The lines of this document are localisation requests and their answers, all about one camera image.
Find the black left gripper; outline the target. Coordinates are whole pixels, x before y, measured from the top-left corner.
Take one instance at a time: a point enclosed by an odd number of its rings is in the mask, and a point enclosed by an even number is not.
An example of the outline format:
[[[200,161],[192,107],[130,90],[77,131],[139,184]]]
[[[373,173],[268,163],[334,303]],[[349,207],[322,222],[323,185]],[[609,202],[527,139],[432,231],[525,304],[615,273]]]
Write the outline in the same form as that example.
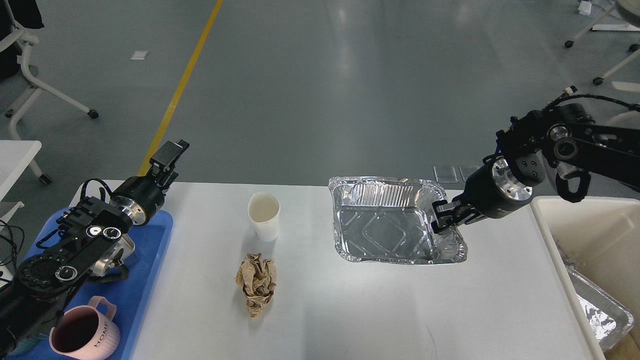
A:
[[[130,177],[111,194],[109,204],[131,219],[134,226],[144,226],[165,203],[167,189],[178,178],[176,162],[190,144],[179,139],[167,141],[150,160],[149,177]]]

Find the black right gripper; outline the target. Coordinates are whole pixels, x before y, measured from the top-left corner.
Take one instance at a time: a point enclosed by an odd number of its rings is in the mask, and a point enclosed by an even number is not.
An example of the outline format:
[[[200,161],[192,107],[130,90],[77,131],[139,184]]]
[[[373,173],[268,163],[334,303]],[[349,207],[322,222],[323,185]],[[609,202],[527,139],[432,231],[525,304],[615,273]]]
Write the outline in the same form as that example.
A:
[[[432,203],[434,234],[442,234],[469,221],[501,219],[533,200],[534,189],[519,182],[503,157],[494,157],[468,176],[462,201]]]

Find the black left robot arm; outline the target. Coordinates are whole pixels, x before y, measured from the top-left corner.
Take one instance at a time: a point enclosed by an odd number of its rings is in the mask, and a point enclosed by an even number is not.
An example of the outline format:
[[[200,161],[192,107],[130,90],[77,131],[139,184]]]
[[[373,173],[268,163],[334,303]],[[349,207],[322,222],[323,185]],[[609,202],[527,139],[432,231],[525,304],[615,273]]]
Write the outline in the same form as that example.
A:
[[[98,178],[100,196],[89,196],[82,183],[78,202],[56,220],[57,226],[36,242],[40,253],[26,257],[12,280],[1,288],[1,358],[26,338],[61,324],[63,310],[86,282],[116,281],[129,271],[124,240],[145,226],[165,204],[178,177],[176,162],[190,144],[167,141],[151,156],[146,174],[110,189]]]

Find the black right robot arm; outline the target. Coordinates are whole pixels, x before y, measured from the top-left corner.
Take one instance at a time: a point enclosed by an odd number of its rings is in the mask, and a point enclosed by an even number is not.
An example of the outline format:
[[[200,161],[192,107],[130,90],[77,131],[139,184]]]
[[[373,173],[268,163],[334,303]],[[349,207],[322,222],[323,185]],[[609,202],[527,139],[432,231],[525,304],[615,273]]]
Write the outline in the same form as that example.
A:
[[[638,189],[639,130],[598,125],[576,102],[574,86],[540,110],[510,118],[510,126],[496,132],[496,150],[468,176],[464,191],[450,202],[432,204],[430,224],[442,233],[484,219],[502,219],[528,205],[534,187],[544,182],[542,160],[555,169],[558,196],[570,203],[587,196],[591,175]]]

